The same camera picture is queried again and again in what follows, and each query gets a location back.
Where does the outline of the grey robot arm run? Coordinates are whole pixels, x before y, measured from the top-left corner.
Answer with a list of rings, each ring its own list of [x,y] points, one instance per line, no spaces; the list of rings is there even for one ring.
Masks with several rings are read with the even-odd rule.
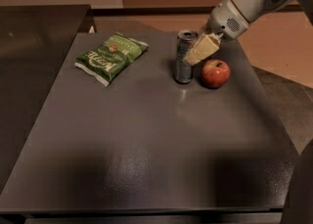
[[[193,67],[219,50],[221,41],[237,39],[261,16],[286,7],[293,0],[222,0],[201,28],[184,62]],[[296,0],[313,23],[313,0]]]

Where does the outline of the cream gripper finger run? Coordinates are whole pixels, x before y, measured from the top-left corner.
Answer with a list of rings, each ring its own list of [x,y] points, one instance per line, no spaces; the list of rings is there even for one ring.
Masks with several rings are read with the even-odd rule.
[[[202,32],[192,49],[187,52],[183,61],[190,67],[203,61],[219,50],[222,37],[222,33]]]

